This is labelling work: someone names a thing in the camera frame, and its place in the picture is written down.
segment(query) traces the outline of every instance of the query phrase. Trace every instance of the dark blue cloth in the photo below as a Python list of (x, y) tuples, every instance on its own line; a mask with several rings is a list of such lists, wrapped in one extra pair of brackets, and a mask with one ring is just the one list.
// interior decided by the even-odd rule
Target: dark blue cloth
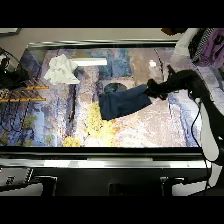
[(147, 85), (140, 85), (126, 91), (101, 94), (99, 96), (100, 113), (103, 120), (123, 117), (151, 104), (144, 93)]

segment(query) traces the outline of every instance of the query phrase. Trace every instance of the display screen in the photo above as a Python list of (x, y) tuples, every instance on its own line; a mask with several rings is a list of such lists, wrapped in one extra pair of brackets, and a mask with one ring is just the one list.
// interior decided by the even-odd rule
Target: display screen
[[(185, 69), (198, 71), (189, 58), (174, 57), (173, 51), (174, 48), (159, 47), (26, 50), (21, 65), (37, 81), (35, 83), (31, 78), (29, 85), (43, 88), (39, 88), (38, 96), (34, 96), (39, 100), (0, 104), (1, 144), (26, 147), (196, 147), (191, 125), (198, 107), (189, 99), (186, 90), (170, 93), (166, 100), (150, 98), (151, 105), (110, 121), (102, 120), (100, 114), (99, 94), (126, 91), (147, 84), (149, 79), (164, 82), (169, 75), (168, 65), (176, 72)], [(55, 84), (53, 78), (44, 78), (51, 59), (62, 54), (83, 63), (73, 72), (78, 84), (60, 83), (60, 80)], [(89, 58), (96, 58), (94, 65), (88, 64)], [(200, 130), (199, 116), (193, 128), (199, 143)]]

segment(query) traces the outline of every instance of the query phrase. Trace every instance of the white strip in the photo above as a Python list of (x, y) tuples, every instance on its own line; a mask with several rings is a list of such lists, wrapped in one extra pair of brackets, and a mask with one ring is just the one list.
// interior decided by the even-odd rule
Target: white strip
[(106, 58), (74, 58), (72, 61), (78, 66), (107, 65)]

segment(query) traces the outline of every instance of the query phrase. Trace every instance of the small white object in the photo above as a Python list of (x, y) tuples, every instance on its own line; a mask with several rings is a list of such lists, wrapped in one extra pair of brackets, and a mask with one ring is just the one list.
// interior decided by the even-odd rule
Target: small white object
[(154, 67), (156, 67), (156, 62), (154, 62), (153, 60), (150, 60), (149, 65), (150, 65), (150, 67), (154, 68)]
[(107, 65), (106, 58), (74, 58), (72, 61), (78, 66)]
[(68, 59), (64, 54), (54, 57), (49, 62), (50, 69), (45, 74), (46, 80), (50, 79), (51, 84), (79, 84), (80, 81), (72, 73), (78, 64)]
[(188, 28), (180, 40), (177, 42), (174, 53), (183, 55), (183, 56), (190, 56), (188, 46), (192, 40), (192, 38), (197, 34), (199, 28)]

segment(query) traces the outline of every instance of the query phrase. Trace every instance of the white cloth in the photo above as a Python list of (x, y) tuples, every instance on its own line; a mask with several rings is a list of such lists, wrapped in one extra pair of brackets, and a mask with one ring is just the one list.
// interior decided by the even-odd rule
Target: white cloth
[(45, 74), (46, 80), (50, 79), (51, 84), (79, 84), (80, 81), (72, 73), (78, 65), (68, 59), (64, 54), (54, 57), (49, 62), (50, 69)]
[(183, 36), (177, 41), (174, 54), (190, 57), (188, 46), (192, 38), (197, 34), (199, 28), (188, 28)]

